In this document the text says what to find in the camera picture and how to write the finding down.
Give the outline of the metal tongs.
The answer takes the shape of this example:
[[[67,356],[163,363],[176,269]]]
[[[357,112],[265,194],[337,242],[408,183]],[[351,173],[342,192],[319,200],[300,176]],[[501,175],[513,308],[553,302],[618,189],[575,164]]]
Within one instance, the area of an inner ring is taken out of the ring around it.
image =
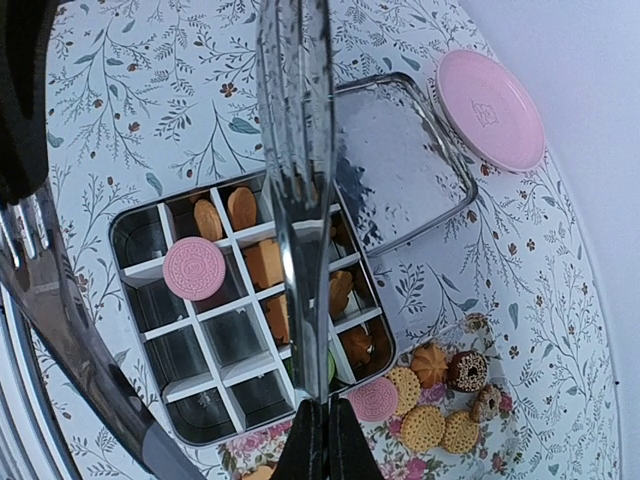
[[[264,1],[257,93],[276,234],[288,297],[297,409],[328,401],[328,216],[334,110],[328,5]],[[1,281],[94,412],[160,479],[199,470],[140,402],[86,316],[47,179],[1,203]]]

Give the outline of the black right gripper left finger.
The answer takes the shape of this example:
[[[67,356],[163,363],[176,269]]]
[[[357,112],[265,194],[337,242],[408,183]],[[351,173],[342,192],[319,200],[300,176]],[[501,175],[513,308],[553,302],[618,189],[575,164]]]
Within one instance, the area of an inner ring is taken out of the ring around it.
[[[47,179],[46,56],[58,3],[1,3],[1,203],[17,204]]]

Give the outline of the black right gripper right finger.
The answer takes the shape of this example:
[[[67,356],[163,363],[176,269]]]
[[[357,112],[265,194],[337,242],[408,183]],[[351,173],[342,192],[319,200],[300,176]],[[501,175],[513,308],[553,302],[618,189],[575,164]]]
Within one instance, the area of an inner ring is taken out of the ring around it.
[[[300,403],[282,451],[282,478],[383,479],[348,399]]]

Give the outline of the green sandwich cookie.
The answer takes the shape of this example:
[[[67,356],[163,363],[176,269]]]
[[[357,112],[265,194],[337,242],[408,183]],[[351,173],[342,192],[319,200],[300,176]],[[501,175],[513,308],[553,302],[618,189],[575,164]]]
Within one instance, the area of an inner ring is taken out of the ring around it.
[[[335,358],[333,356],[333,354],[331,352],[328,352],[328,367],[327,367],[327,372],[328,372],[328,382],[330,385],[330,388],[332,388],[332,383],[333,380],[335,378],[336,375],[336,362],[335,362]]]

